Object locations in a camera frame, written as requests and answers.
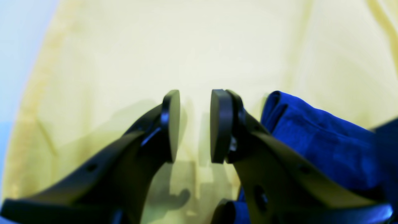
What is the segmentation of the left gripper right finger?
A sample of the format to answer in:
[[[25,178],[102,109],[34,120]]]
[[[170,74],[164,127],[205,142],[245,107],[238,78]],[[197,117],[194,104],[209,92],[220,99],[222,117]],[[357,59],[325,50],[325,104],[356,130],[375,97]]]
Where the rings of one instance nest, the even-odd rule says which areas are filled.
[[[253,224],[392,224],[392,207],[339,186],[275,139],[232,90],[213,89],[211,161],[233,164]]]

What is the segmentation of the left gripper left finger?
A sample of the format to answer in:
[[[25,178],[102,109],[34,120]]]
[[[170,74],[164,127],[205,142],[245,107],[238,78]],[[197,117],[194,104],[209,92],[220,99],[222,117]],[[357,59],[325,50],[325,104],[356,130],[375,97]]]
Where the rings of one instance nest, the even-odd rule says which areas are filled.
[[[158,170],[178,150],[180,92],[141,116],[117,140],[51,187],[6,199],[1,217],[19,224],[139,224]]]

